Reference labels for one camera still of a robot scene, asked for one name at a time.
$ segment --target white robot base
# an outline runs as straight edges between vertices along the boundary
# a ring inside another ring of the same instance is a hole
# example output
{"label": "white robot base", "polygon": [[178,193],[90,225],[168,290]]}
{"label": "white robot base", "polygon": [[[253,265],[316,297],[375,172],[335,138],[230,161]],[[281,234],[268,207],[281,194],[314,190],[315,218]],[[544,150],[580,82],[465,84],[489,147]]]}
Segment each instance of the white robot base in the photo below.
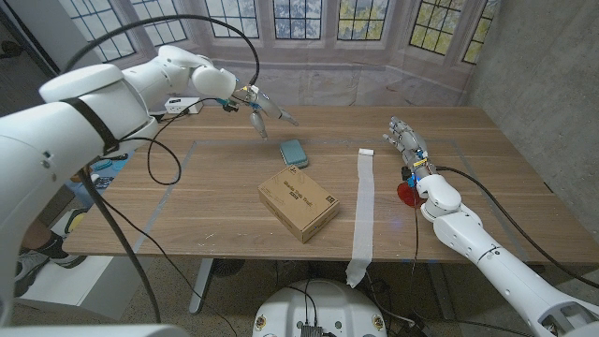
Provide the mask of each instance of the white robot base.
{"label": "white robot base", "polygon": [[[291,286],[304,291],[306,282]],[[359,291],[337,281],[310,280],[307,293],[314,300],[317,322],[312,302],[304,299],[301,291],[285,287],[264,302],[256,314],[252,336],[387,337],[381,312]]]}

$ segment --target table surface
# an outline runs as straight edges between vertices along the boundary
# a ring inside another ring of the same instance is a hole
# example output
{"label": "table surface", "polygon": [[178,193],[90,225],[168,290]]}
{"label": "table surface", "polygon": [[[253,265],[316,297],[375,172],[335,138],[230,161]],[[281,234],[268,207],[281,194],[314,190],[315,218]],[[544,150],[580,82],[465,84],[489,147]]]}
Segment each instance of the table surface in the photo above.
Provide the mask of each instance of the table surface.
{"label": "table surface", "polygon": [[[249,123],[249,110],[227,113],[204,108],[172,123],[160,136],[181,160],[183,176],[172,186],[152,181],[147,148],[131,157],[112,182],[105,199],[150,233],[172,256],[349,260],[352,256],[358,149],[374,149],[373,260],[414,257],[414,209],[397,196],[402,158],[381,135],[391,116],[420,133],[437,166],[474,175],[520,226],[557,260],[599,262],[599,245],[507,140],[477,108],[289,107],[293,126],[265,117],[269,140]],[[299,139],[310,165],[303,171],[341,202],[339,214],[302,244],[260,203],[257,187],[285,168],[279,143]],[[153,147],[152,172],[171,181],[176,165]],[[463,202],[483,220],[495,240],[530,263],[547,262],[507,222],[473,183],[442,172]],[[149,240],[115,214],[125,236],[143,256],[159,256]],[[439,242],[417,212],[418,260],[466,262]],[[94,206],[69,236],[65,249],[78,255],[123,255],[124,249]]]}

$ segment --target white tape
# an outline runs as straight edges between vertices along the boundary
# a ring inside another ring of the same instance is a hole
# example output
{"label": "white tape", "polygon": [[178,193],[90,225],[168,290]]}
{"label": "white tape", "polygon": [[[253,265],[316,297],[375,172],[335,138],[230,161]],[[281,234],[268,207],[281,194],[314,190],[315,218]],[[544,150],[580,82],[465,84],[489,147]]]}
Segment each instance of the white tape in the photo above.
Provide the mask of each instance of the white tape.
{"label": "white tape", "polygon": [[366,267],[373,261],[374,177],[371,154],[358,154],[358,177],[354,248],[352,260],[345,270],[347,283],[351,287],[358,285],[366,273]]}
{"label": "white tape", "polygon": [[364,155],[373,156],[374,155],[374,150],[371,150],[371,149],[359,149],[358,154],[364,154]]}

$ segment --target brown cardboard box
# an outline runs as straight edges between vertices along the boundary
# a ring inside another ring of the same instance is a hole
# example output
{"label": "brown cardboard box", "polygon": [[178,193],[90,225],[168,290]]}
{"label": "brown cardboard box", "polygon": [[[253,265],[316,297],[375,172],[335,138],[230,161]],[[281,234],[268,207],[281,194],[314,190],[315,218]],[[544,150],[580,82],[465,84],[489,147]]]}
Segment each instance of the brown cardboard box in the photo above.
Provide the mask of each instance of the brown cardboard box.
{"label": "brown cardboard box", "polygon": [[258,187],[260,201],[306,243],[339,212],[339,200],[296,166],[290,166]]}

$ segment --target black band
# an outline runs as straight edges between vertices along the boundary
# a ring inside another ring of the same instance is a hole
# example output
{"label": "black band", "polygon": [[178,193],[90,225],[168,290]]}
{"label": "black band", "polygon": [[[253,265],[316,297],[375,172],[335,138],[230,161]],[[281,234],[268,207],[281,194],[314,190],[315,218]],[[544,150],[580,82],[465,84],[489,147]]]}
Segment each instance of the black band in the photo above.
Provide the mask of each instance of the black band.
{"label": "black band", "polygon": [[95,114],[90,106],[76,97],[63,99],[61,102],[65,102],[75,108],[94,127],[98,135],[104,140],[104,155],[119,150],[119,140],[112,135],[110,129]]}

